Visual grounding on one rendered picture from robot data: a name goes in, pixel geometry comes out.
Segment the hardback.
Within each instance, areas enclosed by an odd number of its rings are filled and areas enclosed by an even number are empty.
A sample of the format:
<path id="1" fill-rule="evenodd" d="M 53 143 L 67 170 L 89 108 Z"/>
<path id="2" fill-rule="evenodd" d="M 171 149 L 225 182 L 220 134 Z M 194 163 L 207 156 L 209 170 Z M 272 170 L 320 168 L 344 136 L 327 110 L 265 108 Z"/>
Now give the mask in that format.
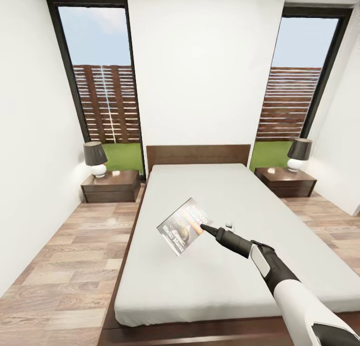
<path id="1" fill-rule="evenodd" d="M 179 257 L 213 220 L 191 197 L 158 227 L 158 231 Z"/>

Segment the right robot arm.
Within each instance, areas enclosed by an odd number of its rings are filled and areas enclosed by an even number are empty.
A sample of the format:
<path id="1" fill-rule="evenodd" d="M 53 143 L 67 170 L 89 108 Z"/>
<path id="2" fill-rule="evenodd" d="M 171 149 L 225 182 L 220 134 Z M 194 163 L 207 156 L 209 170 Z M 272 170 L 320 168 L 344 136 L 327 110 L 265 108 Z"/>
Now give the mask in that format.
<path id="1" fill-rule="evenodd" d="M 294 346 L 360 346 L 355 331 L 300 282 L 274 248 L 236 235 L 231 220 L 225 221 L 225 228 L 200 226 L 223 247 L 247 259 L 250 254 L 273 295 Z"/>

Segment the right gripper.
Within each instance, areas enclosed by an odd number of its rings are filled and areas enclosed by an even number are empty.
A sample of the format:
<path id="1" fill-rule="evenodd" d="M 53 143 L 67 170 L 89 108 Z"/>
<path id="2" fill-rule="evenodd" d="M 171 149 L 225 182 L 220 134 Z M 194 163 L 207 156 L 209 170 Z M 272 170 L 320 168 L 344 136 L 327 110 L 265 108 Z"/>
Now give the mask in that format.
<path id="1" fill-rule="evenodd" d="M 205 224 L 201 224 L 200 226 L 209 234 L 214 236 L 216 241 L 223 247 L 226 247 L 235 253 L 238 251 L 239 244 L 242 242 L 241 236 L 238 236 L 231 231 L 227 231 L 223 227 L 216 228 Z"/>

